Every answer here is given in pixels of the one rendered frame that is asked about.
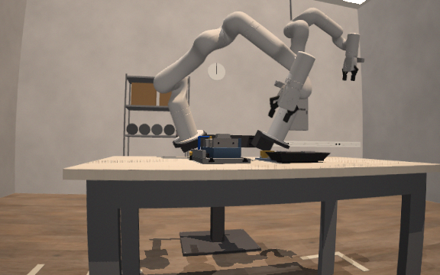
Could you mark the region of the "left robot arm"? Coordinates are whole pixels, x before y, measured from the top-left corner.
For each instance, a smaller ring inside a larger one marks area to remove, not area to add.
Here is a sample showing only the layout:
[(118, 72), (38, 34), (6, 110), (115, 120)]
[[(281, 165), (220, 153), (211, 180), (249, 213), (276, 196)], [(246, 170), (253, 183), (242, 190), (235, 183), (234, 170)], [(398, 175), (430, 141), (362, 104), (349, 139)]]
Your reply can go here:
[[(334, 45), (342, 50), (346, 50), (346, 57), (357, 57), (357, 63), (364, 63), (364, 59), (358, 57), (360, 34), (350, 33), (348, 34), (347, 40), (345, 40), (342, 37), (342, 27), (317, 8), (309, 8), (305, 10), (302, 14), (290, 21), (283, 29), (284, 35), (293, 39), (290, 50), (294, 52), (295, 55), (297, 55), (299, 51), (305, 52), (306, 42), (309, 37), (309, 26), (313, 24), (329, 34), (332, 37)], [(312, 85), (309, 75), (302, 89), (300, 89), (300, 92), (299, 99), (307, 99), (311, 95)], [(262, 133), (280, 143), (288, 145), (288, 143), (284, 142), (284, 139), (297, 112), (290, 116), (287, 123), (283, 120), (286, 113), (287, 110), (280, 107), (267, 134), (264, 132)]]

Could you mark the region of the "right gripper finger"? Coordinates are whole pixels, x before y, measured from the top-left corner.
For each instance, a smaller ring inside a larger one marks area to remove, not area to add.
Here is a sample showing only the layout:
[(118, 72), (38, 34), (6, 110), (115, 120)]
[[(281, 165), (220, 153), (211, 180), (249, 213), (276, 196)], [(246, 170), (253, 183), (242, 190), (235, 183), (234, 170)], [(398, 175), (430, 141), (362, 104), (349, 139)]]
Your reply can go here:
[(276, 111), (275, 109), (279, 107), (277, 102), (273, 103), (273, 101), (274, 100), (278, 100), (279, 97), (280, 96), (275, 96), (275, 97), (270, 98), (270, 107), (271, 107), (271, 109), (269, 111), (268, 116), (271, 117), (271, 118), (273, 117), (273, 115), (274, 115), (274, 113)]
[(299, 110), (298, 106), (296, 106), (296, 108), (293, 112), (287, 110), (287, 113), (285, 114), (283, 120), (287, 123), (290, 119), (290, 116), (293, 115), (294, 113), (296, 113), (296, 111), (298, 111), (298, 110)]

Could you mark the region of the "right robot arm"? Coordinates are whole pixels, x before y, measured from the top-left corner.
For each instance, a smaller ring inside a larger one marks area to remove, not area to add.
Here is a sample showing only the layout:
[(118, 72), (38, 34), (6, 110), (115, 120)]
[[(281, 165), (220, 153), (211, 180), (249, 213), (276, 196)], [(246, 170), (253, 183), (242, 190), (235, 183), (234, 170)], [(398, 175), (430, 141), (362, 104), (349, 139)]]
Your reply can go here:
[(239, 34), (289, 70), (286, 85), (294, 89), (303, 88), (315, 57), (302, 51), (295, 55), (253, 18), (241, 11), (233, 12), (219, 29), (202, 32), (185, 55), (154, 78), (154, 88), (159, 93), (172, 91), (168, 108), (179, 136), (174, 140), (176, 144), (193, 141), (204, 134), (203, 130), (196, 129), (186, 99), (187, 76), (202, 65), (211, 52), (227, 47)]

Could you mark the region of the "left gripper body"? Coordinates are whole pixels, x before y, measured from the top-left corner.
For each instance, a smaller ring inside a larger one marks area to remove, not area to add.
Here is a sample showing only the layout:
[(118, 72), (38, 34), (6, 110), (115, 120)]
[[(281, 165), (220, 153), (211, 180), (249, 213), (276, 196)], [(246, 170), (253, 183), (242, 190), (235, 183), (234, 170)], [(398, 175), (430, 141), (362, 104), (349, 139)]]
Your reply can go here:
[(357, 66), (357, 57), (346, 57), (343, 65), (344, 72), (351, 72), (354, 68), (354, 65)]

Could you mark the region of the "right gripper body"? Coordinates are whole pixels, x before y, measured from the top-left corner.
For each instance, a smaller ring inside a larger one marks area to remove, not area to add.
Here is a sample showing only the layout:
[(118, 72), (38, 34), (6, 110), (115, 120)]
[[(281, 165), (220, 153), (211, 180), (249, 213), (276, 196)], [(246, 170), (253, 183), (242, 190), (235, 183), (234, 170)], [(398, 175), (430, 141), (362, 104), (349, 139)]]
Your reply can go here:
[(274, 103), (277, 102), (279, 107), (293, 112), (299, 101), (300, 93), (300, 90), (285, 84), (277, 94), (277, 96), (280, 96), (278, 101), (275, 100)]

